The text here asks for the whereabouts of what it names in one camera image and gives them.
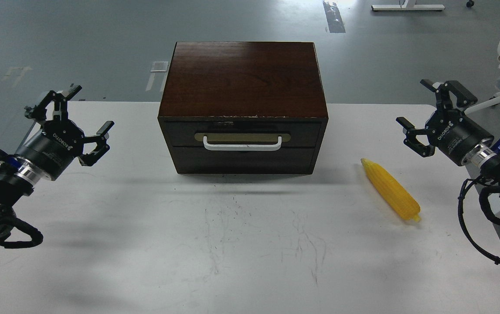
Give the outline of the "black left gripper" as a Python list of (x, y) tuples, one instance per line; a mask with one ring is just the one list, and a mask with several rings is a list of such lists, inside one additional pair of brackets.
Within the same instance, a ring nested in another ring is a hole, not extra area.
[[(42, 127), (17, 149), (15, 156), (43, 170), (51, 181), (56, 180), (76, 157), (82, 166), (90, 167), (110, 149), (108, 132), (115, 125), (114, 121), (106, 121), (95, 135), (85, 137), (82, 129), (68, 117), (67, 103), (81, 89), (81, 85), (72, 84), (66, 91), (48, 91), (37, 105), (24, 108), (24, 116)], [(53, 104), (53, 119), (48, 120), (50, 104)], [(90, 153), (83, 154), (86, 143), (96, 143), (96, 146)]]

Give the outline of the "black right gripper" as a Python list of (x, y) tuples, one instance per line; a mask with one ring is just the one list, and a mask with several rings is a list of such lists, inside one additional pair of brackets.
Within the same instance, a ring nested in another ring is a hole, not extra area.
[[(494, 136), (463, 113), (475, 105), (478, 99), (457, 80), (443, 83), (429, 79), (420, 84), (435, 94), (436, 111), (431, 115), (424, 129), (416, 129), (405, 117), (396, 121), (403, 127), (403, 143), (421, 157), (431, 157), (438, 148), (453, 163), (463, 166), (468, 163), (467, 155), (479, 144), (489, 145)], [(426, 135), (429, 145), (424, 145), (417, 136)]]

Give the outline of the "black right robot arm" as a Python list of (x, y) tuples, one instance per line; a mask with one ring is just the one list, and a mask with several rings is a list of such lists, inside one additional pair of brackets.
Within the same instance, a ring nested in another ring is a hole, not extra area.
[(421, 157), (441, 151), (455, 165), (474, 165), (479, 176), (465, 179), (458, 196), (458, 219), (467, 240), (483, 256), (500, 265), (500, 258), (481, 248), (469, 233), (464, 219), (464, 200), (472, 186), (481, 185), (479, 205), (494, 225), (500, 226), (500, 139), (494, 137), (467, 116), (467, 109), (478, 99), (457, 80), (439, 83), (422, 79), (421, 85), (435, 95), (435, 111), (422, 129), (417, 129), (405, 117), (396, 119), (403, 127), (403, 143)]

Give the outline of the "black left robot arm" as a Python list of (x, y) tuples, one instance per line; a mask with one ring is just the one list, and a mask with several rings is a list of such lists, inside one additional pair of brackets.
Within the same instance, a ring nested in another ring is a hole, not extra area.
[(81, 89), (72, 84), (68, 91), (48, 91), (37, 105), (25, 107), (25, 117), (37, 123), (39, 130), (13, 154), (0, 149), (0, 247), (40, 245), (42, 233), (17, 217), (15, 203), (31, 195), (41, 179), (55, 181), (74, 159), (90, 167), (109, 151), (108, 132), (113, 121), (88, 137), (68, 117), (67, 104)]

